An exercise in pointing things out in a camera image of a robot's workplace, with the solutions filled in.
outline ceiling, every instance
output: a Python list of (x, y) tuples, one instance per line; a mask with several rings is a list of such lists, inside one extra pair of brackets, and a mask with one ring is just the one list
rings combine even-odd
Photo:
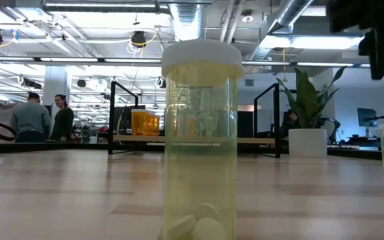
[[(18, 3), (41, 1), (17, 1)], [(58, 2), (69, 3), (73, 0), (60, 0)], [(122, 1), (97, 1), (106, 3), (120, 3)], [(280, 0), (246, 1), (243, 9), (251, 9), (253, 20), (244, 23), (241, 20), (237, 24), (233, 36), (233, 46), (238, 48), (246, 58), (258, 46), (259, 28), (263, 17), (278, 10)], [(325, 16), (326, 1), (314, 1), (297, 20), (294, 31), (290, 35), (280, 37), (300, 37), (303, 35), (327, 36), (328, 19)], [(206, 39), (219, 40), (221, 26), (226, 19), (227, 1), (214, 1), (204, 5), (203, 36)], [(110, 12), (46, 12), (36, 7), (10, 8), (0, 7), (0, 29), (3, 36), (0, 47), (0, 56), (28, 56), (28, 57), (118, 57), (118, 58), (157, 58), (160, 59), (163, 51), (176, 42), (173, 30), (173, 20), (166, 14), (155, 13), (110, 13)], [(130, 36), (134, 30), (145, 32), (145, 37), (150, 41), (143, 51), (132, 52)], [(362, 32), (350, 30), (347, 34), (356, 37), (362, 36)], [(288, 47), (285, 49), (273, 49), (268, 57), (273, 61), (304, 61), (322, 63), (367, 63), (367, 59), (359, 57), (354, 49), (312, 49)], [(303, 70), (310, 75), (316, 75), (323, 70), (320, 67), (305, 67)], [(159, 67), (116, 67), (116, 66), (69, 66), (73, 76), (73, 89), (77, 93), (72, 101), (82, 103), (89, 102), (88, 107), (94, 103), (106, 103), (100, 92), (108, 92), (108, 86), (112, 80), (117, 80), (122, 85), (132, 89), (136, 93), (146, 93), (150, 97), (144, 101), (151, 103), (165, 102), (163, 95), (165, 90), (155, 86), (155, 80), (161, 76)], [(260, 67), (247, 68), (248, 73), (269, 73), (270, 75), (293, 72), (292, 67), (272, 66), (270, 70), (262, 70)], [(16, 91), (14, 94), (2, 93), (10, 101), (24, 101), (28, 88), (19, 84), (18, 76), (28, 77), (40, 84), (44, 84), (44, 65), (18, 65), (0, 63), (0, 91)], [(78, 88), (76, 81), (85, 79), (93, 80), (93, 86)]]

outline pillar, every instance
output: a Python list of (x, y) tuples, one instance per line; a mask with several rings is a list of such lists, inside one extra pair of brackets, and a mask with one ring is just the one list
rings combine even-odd
[(69, 96), (71, 92), (71, 75), (66, 66), (46, 66), (44, 92), (42, 103), (44, 106), (51, 106), (51, 128), (54, 126), (54, 116), (59, 111), (59, 108), (54, 102), (54, 96), (57, 94), (66, 95), (66, 102), (69, 104)]

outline black metal frame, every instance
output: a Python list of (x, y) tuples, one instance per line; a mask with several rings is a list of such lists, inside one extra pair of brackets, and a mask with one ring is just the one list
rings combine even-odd
[(257, 137), (257, 100), (261, 98), (264, 94), (268, 93), (270, 90), (273, 89), (273, 124), (275, 124), (275, 158), (281, 157), (281, 146), (279, 145), (279, 140), (281, 138), (280, 136), (280, 130), (279, 130), (279, 84), (274, 83), (270, 87), (268, 87), (266, 90), (264, 90), (262, 93), (260, 93), (256, 98), (254, 98), (254, 137)]
[(119, 84), (118, 82), (112, 81), (112, 83), (111, 83), (111, 104), (109, 107), (109, 136), (107, 138), (107, 141), (108, 141), (107, 154), (110, 154), (110, 155), (113, 154), (113, 149), (114, 149), (113, 132), (114, 132), (114, 124), (115, 124), (115, 90), (116, 90), (117, 86), (134, 97), (135, 108), (138, 108), (138, 106), (139, 106), (139, 97), (136, 94), (132, 93), (130, 90), (128, 90), (127, 88), (125, 88), (124, 86)]

